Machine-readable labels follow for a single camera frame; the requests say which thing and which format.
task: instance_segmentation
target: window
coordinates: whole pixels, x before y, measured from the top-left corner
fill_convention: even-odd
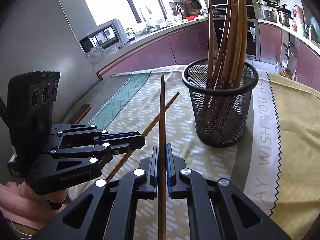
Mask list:
[[[143,21],[146,6],[153,20],[164,18],[158,0],[85,0],[97,26],[113,19],[120,20],[124,29]]]

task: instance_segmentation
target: red bowl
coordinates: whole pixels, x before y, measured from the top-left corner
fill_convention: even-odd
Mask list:
[[[188,17],[186,17],[186,19],[188,19],[189,21],[192,21],[192,20],[194,20],[196,17],[197,17],[197,15],[195,15],[195,16],[188,16]]]

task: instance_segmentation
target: mesh pen holder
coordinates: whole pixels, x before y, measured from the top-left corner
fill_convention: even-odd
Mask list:
[[[192,62],[182,72],[182,81],[190,92],[196,133],[209,146],[230,147],[244,133],[251,91],[258,83],[258,73],[245,63],[239,88],[215,90],[206,89],[207,70],[208,59],[204,58]]]

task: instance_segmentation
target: black camera housing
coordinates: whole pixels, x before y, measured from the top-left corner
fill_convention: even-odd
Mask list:
[[[24,176],[47,143],[59,79],[60,72],[34,71],[9,81],[9,132],[19,176]]]

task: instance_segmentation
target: wooden chopstick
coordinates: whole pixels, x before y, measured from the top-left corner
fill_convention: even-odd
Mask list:
[[[247,51],[248,19],[247,19],[247,6],[245,3],[245,0],[242,0],[242,11],[243,11],[243,14],[242,14],[242,21],[243,21],[242,41],[241,41],[241,52],[240,52],[240,58],[239,58],[239,67],[238,67],[236,83],[235,83],[236,88],[239,88],[240,83],[241,83],[243,67],[244,67],[244,60],[245,60],[245,55],[246,55],[246,51]]]
[[[165,240],[166,169],[165,169],[165,95],[164,75],[161,76],[159,119],[159,179],[158,179],[158,240]]]
[[[224,25],[223,25],[222,38],[221,38],[220,48],[219,48],[219,52],[218,52],[217,63],[215,65],[214,72],[212,75],[212,83],[216,82],[216,79],[218,77],[218,73],[220,70],[220,66],[222,63],[223,54],[225,53],[225,50],[226,50],[229,24],[230,24],[230,13],[231,13],[231,0],[228,0],[227,1],[226,17],[225,17]]]
[[[213,25],[213,12],[212,3],[209,0],[209,50],[208,50],[208,71],[207,71],[207,84],[206,88],[211,88],[212,70],[213,70],[213,54],[214,54],[214,25]]]
[[[168,108],[172,105],[172,103],[174,102],[174,100],[178,97],[179,93],[177,92],[173,98],[170,99],[170,101],[166,104],[165,106],[165,110],[167,111]],[[145,130],[142,132],[141,136],[143,136],[144,138],[151,132],[151,130],[154,128],[154,126],[156,125],[156,123],[159,121],[159,117],[160,114],[158,114],[153,120],[152,122],[148,125],[147,128],[145,128]],[[121,167],[124,165],[124,163],[130,158],[130,156],[132,155],[132,153],[135,150],[129,151],[127,152],[122,159],[117,163],[117,165],[113,168],[113,170],[110,172],[110,174],[108,175],[108,177],[106,178],[106,181],[109,182],[112,180],[112,178],[116,175],[116,173],[121,169]]]
[[[236,38],[236,47],[234,51],[234,58],[233,64],[230,74],[230,79],[228,82],[228,89],[232,89],[235,87],[235,82],[237,78],[237,73],[239,69],[239,60],[240,60],[240,53],[242,50],[242,35],[243,35],[243,5],[242,0],[236,1],[236,8],[238,11],[238,17],[236,17],[238,21],[237,25],[237,38]]]
[[[229,24],[227,49],[224,56],[225,57],[224,65],[221,67],[222,68],[221,79],[217,84],[218,89],[225,89],[228,79],[230,77],[230,70],[231,70],[235,41],[236,41],[236,27],[237,27],[237,22],[235,18],[236,17],[235,3],[236,3],[235,0],[231,0],[231,18],[230,18],[230,24]]]

